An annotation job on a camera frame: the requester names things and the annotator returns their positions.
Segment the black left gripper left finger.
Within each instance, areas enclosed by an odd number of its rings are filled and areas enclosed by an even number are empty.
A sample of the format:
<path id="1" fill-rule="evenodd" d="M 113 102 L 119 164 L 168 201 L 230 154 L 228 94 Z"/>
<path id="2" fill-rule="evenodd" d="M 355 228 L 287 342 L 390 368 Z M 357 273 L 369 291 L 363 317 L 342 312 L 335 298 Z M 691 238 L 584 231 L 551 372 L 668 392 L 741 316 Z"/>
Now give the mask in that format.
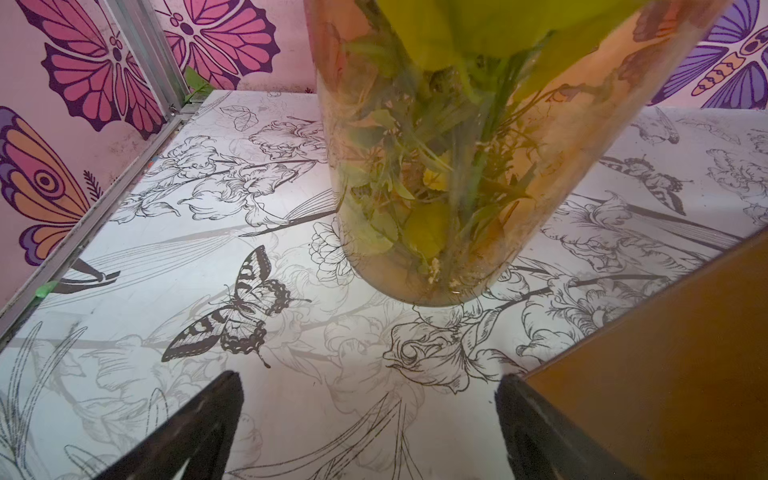
<path id="1" fill-rule="evenodd" d="M 240 375 L 225 371 L 151 435 L 98 475 L 104 480 L 221 479 L 244 403 Z"/>

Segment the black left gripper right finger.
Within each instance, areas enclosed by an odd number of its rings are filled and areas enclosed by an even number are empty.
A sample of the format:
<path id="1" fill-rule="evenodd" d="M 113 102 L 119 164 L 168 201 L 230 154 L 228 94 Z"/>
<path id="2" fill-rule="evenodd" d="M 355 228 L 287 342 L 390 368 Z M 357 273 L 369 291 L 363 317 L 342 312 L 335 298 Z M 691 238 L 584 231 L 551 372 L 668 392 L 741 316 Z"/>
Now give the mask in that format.
<path id="1" fill-rule="evenodd" d="M 495 405 L 516 479 L 638 479 L 516 375 L 502 377 Z"/>

